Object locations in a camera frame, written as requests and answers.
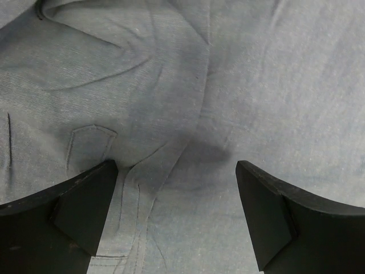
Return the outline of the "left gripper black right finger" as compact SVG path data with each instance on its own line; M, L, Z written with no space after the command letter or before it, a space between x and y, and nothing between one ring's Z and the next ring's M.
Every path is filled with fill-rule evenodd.
M335 202L247 161L236 178L263 273L363 273L364 208Z

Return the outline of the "grey long sleeve shirt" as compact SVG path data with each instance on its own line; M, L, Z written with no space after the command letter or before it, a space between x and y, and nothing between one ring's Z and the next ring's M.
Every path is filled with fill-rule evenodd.
M106 159L89 273L257 273L238 161L364 206L364 2L2 1L1 202Z

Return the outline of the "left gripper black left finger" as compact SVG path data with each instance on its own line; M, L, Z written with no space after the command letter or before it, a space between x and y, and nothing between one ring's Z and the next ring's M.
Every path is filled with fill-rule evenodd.
M87 273L96 256L118 168L107 160L1 205L1 273Z

